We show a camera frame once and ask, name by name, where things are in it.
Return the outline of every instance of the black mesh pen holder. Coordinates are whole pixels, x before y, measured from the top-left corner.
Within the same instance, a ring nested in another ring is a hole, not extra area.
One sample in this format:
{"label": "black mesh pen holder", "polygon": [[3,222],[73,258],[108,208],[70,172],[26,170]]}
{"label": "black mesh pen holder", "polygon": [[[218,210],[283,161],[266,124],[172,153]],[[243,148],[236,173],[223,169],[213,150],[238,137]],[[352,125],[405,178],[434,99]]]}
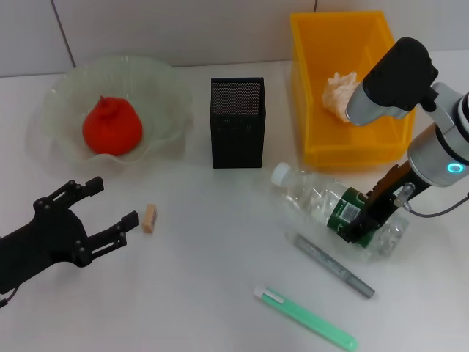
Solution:
{"label": "black mesh pen holder", "polygon": [[263,78],[212,78],[214,169],[261,167],[264,127]]}

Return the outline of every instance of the black cable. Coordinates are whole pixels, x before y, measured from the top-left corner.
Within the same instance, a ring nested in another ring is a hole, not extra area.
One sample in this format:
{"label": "black cable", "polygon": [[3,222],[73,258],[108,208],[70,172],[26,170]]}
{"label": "black cable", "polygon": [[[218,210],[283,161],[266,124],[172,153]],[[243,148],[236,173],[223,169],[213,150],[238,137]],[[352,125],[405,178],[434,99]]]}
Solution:
{"label": "black cable", "polygon": [[469,194],[461,199],[460,201],[458,201],[458,203],[456,203],[455,205],[453,205],[452,207],[449,207],[448,209],[446,210],[443,210],[439,213],[434,213],[434,214],[420,214],[420,213],[417,213],[416,211],[410,209],[409,210],[409,213],[413,214],[413,215],[416,215],[416,216],[420,216],[421,218],[435,218],[437,216],[440,216],[440,215],[445,215],[447,213],[449,213],[450,211],[453,211],[454,209],[456,209],[457,207],[459,207],[461,204],[463,204],[464,202],[467,202],[469,200]]}
{"label": "black cable", "polygon": [[17,288],[15,288],[7,298],[3,298],[2,300],[0,300],[0,308],[5,307],[12,300],[12,298],[18,292],[18,288],[20,287],[18,286]]}

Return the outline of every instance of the white wall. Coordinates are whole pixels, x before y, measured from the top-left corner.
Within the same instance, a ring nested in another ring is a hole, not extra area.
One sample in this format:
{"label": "white wall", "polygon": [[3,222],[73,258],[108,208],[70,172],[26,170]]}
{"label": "white wall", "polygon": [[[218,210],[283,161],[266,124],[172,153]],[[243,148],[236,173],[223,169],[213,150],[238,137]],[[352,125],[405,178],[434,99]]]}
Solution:
{"label": "white wall", "polygon": [[[290,58],[289,13],[314,0],[56,0],[77,64],[152,54],[172,65]],[[395,38],[469,49],[469,1],[319,0],[318,11],[384,10]]]}
{"label": "white wall", "polygon": [[[172,65],[290,58],[289,14],[314,0],[56,0],[77,64],[152,54]],[[469,49],[469,1],[319,0],[318,11],[383,10],[394,37]],[[0,76],[72,68],[50,0],[0,0]]]}
{"label": "white wall", "polygon": [[429,50],[469,49],[469,1],[319,0],[319,11],[382,10],[394,38],[414,37]]}
{"label": "white wall", "polygon": [[0,0],[0,76],[71,67],[49,0]]}

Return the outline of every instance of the green highlighter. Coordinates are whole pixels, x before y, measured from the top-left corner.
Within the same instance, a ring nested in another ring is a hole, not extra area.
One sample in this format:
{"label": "green highlighter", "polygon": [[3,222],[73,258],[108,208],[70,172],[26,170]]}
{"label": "green highlighter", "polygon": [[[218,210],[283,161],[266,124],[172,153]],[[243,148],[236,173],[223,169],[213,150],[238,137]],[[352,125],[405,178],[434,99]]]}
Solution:
{"label": "green highlighter", "polygon": [[358,343],[355,338],[298,306],[295,302],[283,297],[271,288],[258,287],[254,291],[254,295],[339,347],[347,351],[357,349]]}

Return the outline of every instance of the red toy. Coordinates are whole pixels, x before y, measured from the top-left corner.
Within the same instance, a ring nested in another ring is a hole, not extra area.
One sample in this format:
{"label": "red toy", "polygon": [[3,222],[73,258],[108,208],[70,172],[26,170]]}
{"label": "red toy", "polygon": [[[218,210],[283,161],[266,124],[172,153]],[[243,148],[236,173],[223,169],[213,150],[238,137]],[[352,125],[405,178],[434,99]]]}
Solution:
{"label": "red toy", "polygon": [[130,152],[141,141],[143,128],[131,104],[123,98],[100,96],[83,123],[83,137],[98,154]]}

